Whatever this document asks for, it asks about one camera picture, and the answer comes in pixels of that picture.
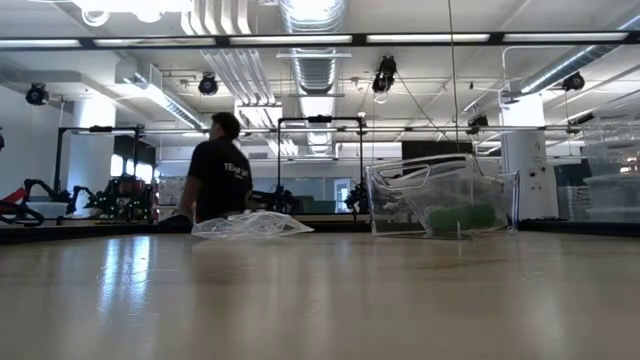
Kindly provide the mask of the clear plastic bag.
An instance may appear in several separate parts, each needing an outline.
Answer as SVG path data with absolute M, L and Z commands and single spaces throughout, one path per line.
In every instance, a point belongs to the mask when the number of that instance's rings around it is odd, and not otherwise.
M 203 221 L 193 225 L 191 234 L 206 240 L 238 240 L 270 239 L 313 231 L 290 215 L 261 211 Z
M 501 184 L 479 176 L 431 179 L 427 183 L 427 192 L 421 205 L 421 209 L 424 211 L 424 225 L 428 231 L 435 234 L 482 231 L 504 227 L 508 221 L 502 207 L 502 190 L 503 186 Z M 493 205 L 499 223 L 491 228 L 467 231 L 458 230 L 455 232 L 434 232 L 427 225 L 426 218 L 432 210 L 476 204 Z

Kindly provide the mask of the clear plastic container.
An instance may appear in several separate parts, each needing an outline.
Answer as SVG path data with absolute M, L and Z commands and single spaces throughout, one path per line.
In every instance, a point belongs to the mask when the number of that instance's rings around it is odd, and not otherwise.
M 372 234 L 376 237 L 422 237 L 466 240 L 486 233 L 517 230 L 520 174 L 491 175 L 470 154 L 447 154 L 372 165 L 366 168 L 366 190 Z M 421 209 L 431 179 L 479 176 L 503 186 L 507 225 L 482 231 L 435 234 L 424 225 Z

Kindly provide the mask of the light green elastic bandage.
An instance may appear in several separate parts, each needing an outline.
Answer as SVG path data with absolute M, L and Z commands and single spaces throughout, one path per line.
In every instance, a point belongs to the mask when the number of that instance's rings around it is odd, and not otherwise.
M 494 227 L 499 223 L 493 205 L 463 205 L 432 210 L 427 225 L 434 232 L 455 232 Z

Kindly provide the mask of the teal laptop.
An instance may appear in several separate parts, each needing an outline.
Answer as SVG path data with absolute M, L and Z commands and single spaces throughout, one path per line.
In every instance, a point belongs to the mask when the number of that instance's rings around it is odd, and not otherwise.
M 329 200 L 310 200 L 303 203 L 303 214 L 335 214 L 336 202 Z

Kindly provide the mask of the person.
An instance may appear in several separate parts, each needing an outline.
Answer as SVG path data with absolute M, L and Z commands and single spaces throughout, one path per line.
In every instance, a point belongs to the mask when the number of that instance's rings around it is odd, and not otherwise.
M 249 208 L 253 190 L 250 164 L 234 144 L 240 130 L 233 114 L 219 112 L 212 116 L 209 139 L 192 153 L 175 215 L 200 223 L 241 214 Z

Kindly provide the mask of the black monitor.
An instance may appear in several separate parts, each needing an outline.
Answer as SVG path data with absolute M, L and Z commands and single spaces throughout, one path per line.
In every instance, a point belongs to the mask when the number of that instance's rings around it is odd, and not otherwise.
M 401 145 L 402 159 L 411 160 L 447 154 L 472 154 L 471 142 L 455 141 L 404 141 Z

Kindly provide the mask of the white LED light strip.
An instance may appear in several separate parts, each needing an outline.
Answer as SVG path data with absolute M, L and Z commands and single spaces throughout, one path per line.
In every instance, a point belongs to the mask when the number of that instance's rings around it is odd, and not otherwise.
M 212 46 L 211 38 L 178 37 L 178 38 L 117 38 L 97 39 L 94 43 L 99 47 L 165 47 L 165 46 Z
M 0 40 L 0 48 L 76 48 L 81 44 L 75 39 Z
M 503 40 L 505 42 L 619 41 L 628 35 L 628 32 L 508 33 Z
M 368 43 L 448 43 L 448 42 L 486 42 L 489 34 L 383 34 L 367 35 Z
M 287 36 L 248 36 L 230 37 L 229 43 L 234 46 L 247 45 L 305 45 L 305 44 L 349 44 L 351 35 L 287 35 Z

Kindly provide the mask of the white patterned board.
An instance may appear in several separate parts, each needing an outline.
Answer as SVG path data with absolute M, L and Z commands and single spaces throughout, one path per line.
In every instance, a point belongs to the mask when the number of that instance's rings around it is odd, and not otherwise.
M 159 204 L 179 205 L 185 183 L 185 176 L 160 176 L 158 178 Z

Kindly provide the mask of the black robot with green lights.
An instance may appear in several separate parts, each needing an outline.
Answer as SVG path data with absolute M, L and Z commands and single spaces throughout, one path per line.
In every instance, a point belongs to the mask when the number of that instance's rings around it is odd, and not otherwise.
M 95 205 L 107 219 L 152 223 L 152 195 L 153 187 L 144 180 L 122 175 L 95 194 Z

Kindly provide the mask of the stacked clear storage bins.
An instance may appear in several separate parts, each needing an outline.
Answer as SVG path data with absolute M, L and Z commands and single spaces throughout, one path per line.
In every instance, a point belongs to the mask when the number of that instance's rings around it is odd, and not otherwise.
M 561 217 L 640 224 L 640 115 L 580 125 L 580 162 L 555 167 Z

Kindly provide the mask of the red and black machine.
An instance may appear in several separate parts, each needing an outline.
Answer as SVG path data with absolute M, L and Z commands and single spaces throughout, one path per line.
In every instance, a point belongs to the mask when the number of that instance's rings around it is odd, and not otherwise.
M 37 211 L 29 208 L 25 202 L 26 190 L 19 188 L 0 199 L 0 223 L 37 227 L 45 222 L 45 218 Z

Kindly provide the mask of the black background rig frame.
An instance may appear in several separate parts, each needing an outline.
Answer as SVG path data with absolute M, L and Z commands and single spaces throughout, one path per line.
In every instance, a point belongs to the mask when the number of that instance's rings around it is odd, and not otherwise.
M 133 175 L 137 178 L 139 139 L 142 128 L 91 126 L 62 127 L 58 130 L 53 175 L 55 190 L 73 191 L 74 186 L 89 188 L 93 193 L 103 191 L 115 177 Z M 77 210 L 65 216 L 71 219 L 125 222 L 107 219 L 98 209 L 85 209 L 88 195 L 79 194 Z
M 340 127 L 331 127 L 329 125 L 327 125 L 326 127 L 322 127 L 320 126 L 319 128 L 305 128 L 305 129 L 285 129 L 287 131 L 291 130 L 293 133 L 332 133 L 332 132 L 355 132 L 357 133 L 357 135 L 359 135 L 359 146 L 360 146 L 360 155 L 359 155 L 359 179 L 360 179 L 360 183 L 356 183 L 356 188 L 361 186 L 362 182 L 364 181 L 364 156 L 363 156 L 363 135 L 365 133 L 365 129 L 364 129 L 364 117 L 362 116 L 347 116 L 347 117 L 334 117 L 334 116 L 328 116 L 328 115 L 316 115 L 316 116 L 309 116 L 309 117 L 283 117 L 278 119 L 277 122 L 277 129 L 276 129 L 276 134 L 277 134 L 277 189 L 283 188 L 282 184 L 281 184 L 281 163 L 282 163 L 282 132 L 283 132 L 283 123 L 288 123 L 288 122 L 297 122 L 297 121 L 306 121 L 307 123 L 313 125 L 313 124 L 331 124 L 334 121 L 352 121 L 357 123 L 357 127 L 354 129 L 348 128 L 347 126 L 340 126 Z M 338 161 L 339 160 L 339 149 L 338 149 L 338 145 L 337 143 L 333 144 L 334 145 L 334 150 L 333 153 L 331 154 L 331 157 L 329 157 L 329 155 L 314 155 L 311 157 L 303 157 L 301 158 L 302 160 L 321 160 L 321 159 L 331 159 L 332 161 Z M 339 195 L 343 195 L 342 192 L 339 192 L 338 187 L 336 187 L 337 190 L 334 190 L 334 195 L 336 195 L 336 206 L 339 205 L 340 203 L 345 205 L 345 209 L 349 209 L 350 212 L 352 212 L 353 214 L 357 214 L 359 210 L 357 210 L 357 208 L 355 208 L 354 204 L 357 205 L 358 203 L 358 199 L 357 199 L 357 195 L 358 195 L 358 191 L 359 190 L 355 190 L 356 191 L 356 195 L 355 195 L 355 203 L 351 202 L 351 195 L 347 195 L 346 197 L 342 198 L 342 197 L 338 197 Z

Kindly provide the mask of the black aluminium rig frame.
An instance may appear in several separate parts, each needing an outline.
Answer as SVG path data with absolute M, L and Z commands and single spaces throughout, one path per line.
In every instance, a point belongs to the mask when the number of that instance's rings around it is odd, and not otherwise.
M 144 50 L 144 49 L 156 49 L 156 50 L 180 50 L 180 49 L 196 49 L 196 50 L 223 50 L 223 49 L 260 49 L 260 48 L 303 48 L 303 49 L 315 49 L 315 48 L 357 48 L 357 47 L 449 47 L 455 49 L 457 47 L 472 46 L 472 47 L 498 47 L 498 46 L 532 46 L 530 43 L 516 43 L 505 42 L 504 36 L 508 32 L 491 32 L 484 33 L 489 34 L 490 38 L 486 42 L 448 42 L 448 43 L 368 43 L 366 41 L 367 35 L 383 35 L 384 33 L 366 34 L 366 33 L 354 33 L 354 34 L 329 34 L 329 33 L 309 33 L 309 34 L 282 34 L 287 35 L 351 35 L 353 37 L 352 42 L 349 44 L 305 44 L 305 45 L 257 45 L 247 46 L 240 45 L 234 46 L 229 43 L 230 37 L 248 37 L 248 36 L 282 36 L 273 34 L 262 35 L 194 35 L 194 36 L 182 36 L 182 37 L 195 37 L 195 38 L 211 38 L 215 40 L 215 45 L 212 46 L 165 46 L 165 47 L 99 47 L 94 41 L 97 39 L 117 39 L 116 37 L 76 37 L 76 38 L 42 38 L 42 39 L 75 39 L 81 44 L 76 48 L 0 48 L 0 51 L 17 51 L 17 52 L 45 52 L 45 51 L 106 51 L 106 50 Z M 416 34 L 463 34 L 463 33 L 416 33 Z M 180 36 L 145 36 L 145 37 L 122 37 L 122 38 L 178 38 Z M 24 38 L 0 38 L 0 40 L 28 40 L 28 39 L 40 39 L 34 37 Z M 178 222 L 172 221 L 169 224 L 152 225 L 152 224 L 133 224 L 133 223 L 117 223 L 117 224 L 93 224 L 91 222 L 84 225 L 65 225 L 61 219 L 55 221 L 51 226 L 45 224 L 37 227 L 24 227 L 22 225 L 7 225 L 0 223 L 0 243 L 14 244 L 14 243 L 27 243 L 27 242 L 39 242 L 39 241 L 55 241 L 65 239 L 78 239 L 78 238 L 92 238 L 92 237 L 106 237 L 106 236 L 118 236 L 118 235 L 143 235 L 143 234 L 186 234 L 191 231 L 191 227 L 184 221 Z

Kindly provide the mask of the silver ceiling duct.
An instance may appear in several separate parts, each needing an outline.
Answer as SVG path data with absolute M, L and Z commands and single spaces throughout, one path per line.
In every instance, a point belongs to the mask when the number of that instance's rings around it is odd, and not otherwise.
M 563 81 L 570 75 L 579 72 L 582 68 L 600 60 L 619 47 L 640 43 L 640 12 L 633 14 L 629 19 L 620 23 L 613 30 L 602 31 L 573 31 L 572 33 L 593 32 L 628 32 L 629 35 L 619 41 L 563 41 L 563 42 L 516 42 L 530 43 L 534 47 L 542 46 L 569 46 L 570 49 L 562 56 L 556 58 L 546 67 L 538 70 L 533 75 L 522 80 L 512 91 L 514 97 L 539 93 L 552 85 Z

